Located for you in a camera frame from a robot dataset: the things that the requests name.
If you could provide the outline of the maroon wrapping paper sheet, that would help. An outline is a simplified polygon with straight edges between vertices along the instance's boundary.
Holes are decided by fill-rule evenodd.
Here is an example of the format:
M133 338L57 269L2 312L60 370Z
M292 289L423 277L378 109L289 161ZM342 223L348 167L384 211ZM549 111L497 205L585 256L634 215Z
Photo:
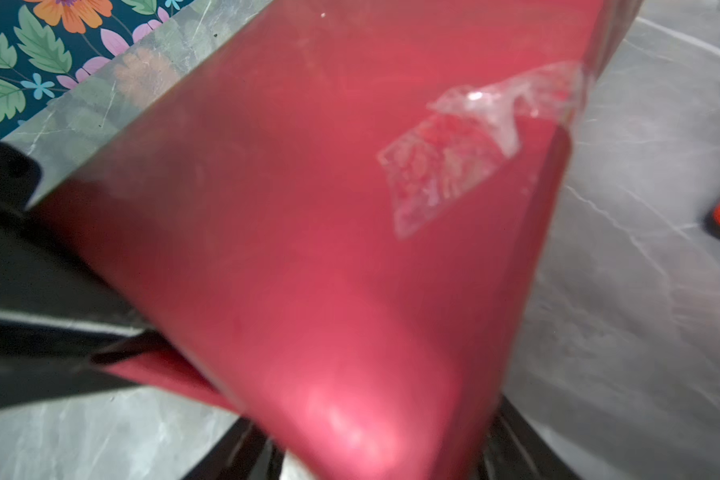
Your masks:
M572 147L527 143L401 239L378 153L445 91L602 72L636 1L275 1L37 207L324 479L463 479Z

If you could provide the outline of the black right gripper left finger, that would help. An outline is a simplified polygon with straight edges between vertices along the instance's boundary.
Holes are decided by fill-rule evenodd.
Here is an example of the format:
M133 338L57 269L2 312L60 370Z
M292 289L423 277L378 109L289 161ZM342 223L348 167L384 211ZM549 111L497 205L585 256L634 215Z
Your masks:
M183 480L277 480L285 451L253 421L239 417Z

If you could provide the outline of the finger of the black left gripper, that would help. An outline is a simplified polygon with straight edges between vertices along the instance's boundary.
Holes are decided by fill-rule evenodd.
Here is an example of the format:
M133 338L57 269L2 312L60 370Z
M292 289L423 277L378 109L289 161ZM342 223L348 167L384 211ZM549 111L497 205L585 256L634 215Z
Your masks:
M32 217L41 178L0 140L0 409L126 388L102 367L168 346Z

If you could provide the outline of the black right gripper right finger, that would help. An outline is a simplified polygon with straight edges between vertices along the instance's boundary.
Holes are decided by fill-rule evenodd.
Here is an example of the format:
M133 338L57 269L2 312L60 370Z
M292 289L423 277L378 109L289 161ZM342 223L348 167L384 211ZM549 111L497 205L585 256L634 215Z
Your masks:
M505 397L485 438L476 467L482 480L580 480Z

